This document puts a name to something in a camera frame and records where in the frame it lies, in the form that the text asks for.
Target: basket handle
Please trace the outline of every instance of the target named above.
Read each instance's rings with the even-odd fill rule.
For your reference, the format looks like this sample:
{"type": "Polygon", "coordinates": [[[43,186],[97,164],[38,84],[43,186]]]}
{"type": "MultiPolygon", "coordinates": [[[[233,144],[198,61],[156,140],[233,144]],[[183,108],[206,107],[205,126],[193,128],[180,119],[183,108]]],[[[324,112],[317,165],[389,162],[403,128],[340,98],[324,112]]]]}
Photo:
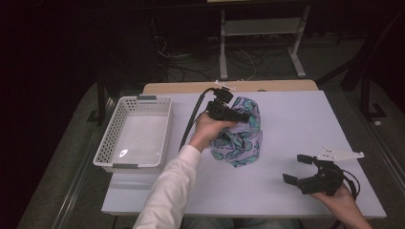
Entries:
{"type": "Polygon", "coordinates": [[[138,169],[137,164],[113,164],[113,168],[117,169],[138,169]]]}
{"type": "Polygon", "coordinates": [[[155,95],[140,94],[137,96],[137,101],[140,104],[157,104],[158,99],[155,95]]]}

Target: white plastic basket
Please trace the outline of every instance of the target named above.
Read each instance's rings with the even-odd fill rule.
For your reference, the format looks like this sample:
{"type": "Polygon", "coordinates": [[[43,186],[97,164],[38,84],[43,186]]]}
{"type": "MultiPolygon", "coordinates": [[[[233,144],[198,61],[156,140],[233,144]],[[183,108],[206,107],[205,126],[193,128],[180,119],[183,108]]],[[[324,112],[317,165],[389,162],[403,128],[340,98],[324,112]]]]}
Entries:
{"type": "Polygon", "coordinates": [[[98,146],[94,165],[109,173],[161,173],[171,123],[171,98],[122,97],[98,146]]]}

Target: black wire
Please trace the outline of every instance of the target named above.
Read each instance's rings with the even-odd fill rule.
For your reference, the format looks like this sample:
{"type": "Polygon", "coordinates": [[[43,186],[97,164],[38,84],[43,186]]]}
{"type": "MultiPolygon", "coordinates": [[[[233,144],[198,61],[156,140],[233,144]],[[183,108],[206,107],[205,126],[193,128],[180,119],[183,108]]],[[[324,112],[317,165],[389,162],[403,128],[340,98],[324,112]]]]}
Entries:
{"type": "Polygon", "coordinates": [[[118,216],[115,216],[114,221],[113,221],[113,227],[112,227],[113,229],[116,229],[117,219],[118,219],[118,216]]]}
{"type": "Polygon", "coordinates": [[[357,182],[357,192],[355,193],[355,196],[358,197],[358,195],[360,194],[361,187],[360,187],[360,182],[358,181],[357,177],[355,177],[353,174],[351,174],[350,172],[348,172],[346,170],[342,170],[342,171],[349,174],[350,176],[352,176],[355,179],[355,181],[357,182]]]}
{"type": "Polygon", "coordinates": [[[194,111],[193,111],[193,113],[191,114],[190,119],[188,120],[187,126],[186,126],[185,131],[184,131],[184,135],[182,136],[181,145],[180,145],[179,150],[180,150],[181,147],[185,144],[185,140],[187,139],[188,134],[190,133],[191,127],[193,127],[193,124],[194,124],[195,119],[196,119],[197,111],[199,110],[199,108],[200,108],[200,106],[201,106],[201,104],[202,104],[202,102],[203,102],[203,98],[205,97],[205,94],[208,93],[209,91],[213,91],[213,92],[214,92],[214,90],[215,90],[214,88],[206,89],[206,90],[203,91],[203,93],[200,95],[200,98],[199,98],[199,100],[197,101],[196,106],[194,107],[194,111]]]}
{"type": "MultiPolygon", "coordinates": [[[[354,198],[354,201],[356,201],[358,195],[360,194],[360,182],[359,182],[358,179],[357,179],[353,174],[351,174],[350,172],[348,172],[348,171],[346,171],[346,170],[342,170],[342,171],[343,171],[344,173],[347,173],[347,174],[351,175],[351,176],[355,179],[355,181],[357,182],[357,190],[356,190],[355,185],[354,185],[354,182],[353,182],[351,179],[349,179],[348,177],[343,176],[344,179],[345,179],[345,180],[348,182],[348,184],[349,184],[349,187],[350,187],[350,189],[351,189],[351,194],[352,194],[352,197],[354,198]]],[[[338,219],[337,221],[334,222],[333,226],[332,226],[330,229],[336,229],[341,223],[342,223],[342,221],[340,221],[340,220],[338,219]]]]}

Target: white table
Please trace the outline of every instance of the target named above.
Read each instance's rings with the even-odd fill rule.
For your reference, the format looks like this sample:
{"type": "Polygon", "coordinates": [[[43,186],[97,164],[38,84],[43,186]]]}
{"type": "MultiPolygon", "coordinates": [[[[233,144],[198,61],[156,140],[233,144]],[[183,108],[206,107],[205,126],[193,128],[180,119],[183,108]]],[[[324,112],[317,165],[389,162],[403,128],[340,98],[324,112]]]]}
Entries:
{"type": "MultiPolygon", "coordinates": [[[[185,209],[187,216],[318,218],[330,216],[319,201],[301,194],[283,182],[282,174],[312,177],[314,165],[299,163],[299,154],[317,156],[322,147],[340,150],[351,147],[336,120],[325,94],[307,92],[235,93],[259,104],[264,132],[260,158],[240,168],[216,160],[208,150],[202,155],[195,190],[185,209]]],[[[200,94],[159,94],[172,97],[174,119],[167,160],[178,152],[186,123],[200,94]]],[[[212,100],[208,94],[202,103],[212,100]]],[[[357,160],[336,163],[353,173],[361,183],[357,204],[366,218],[386,214],[357,160]]],[[[141,211],[157,176],[114,174],[102,212],[134,215],[141,211]]]]}

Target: paisley pattern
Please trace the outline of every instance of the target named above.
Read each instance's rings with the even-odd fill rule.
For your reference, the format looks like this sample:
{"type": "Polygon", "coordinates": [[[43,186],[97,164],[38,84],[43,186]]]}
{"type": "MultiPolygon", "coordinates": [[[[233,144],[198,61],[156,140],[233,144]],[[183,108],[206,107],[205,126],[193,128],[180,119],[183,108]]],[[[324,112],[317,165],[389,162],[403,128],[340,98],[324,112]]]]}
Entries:
{"type": "Polygon", "coordinates": [[[260,112],[257,103],[247,97],[237,97],[232,109],[249,114],[248,123],[238,122],[235,127],[223,129],[211,141],[211,153],[225,159],[234,167],[251,164],[259,158],[263,132],[260,130],[260,112]]]}

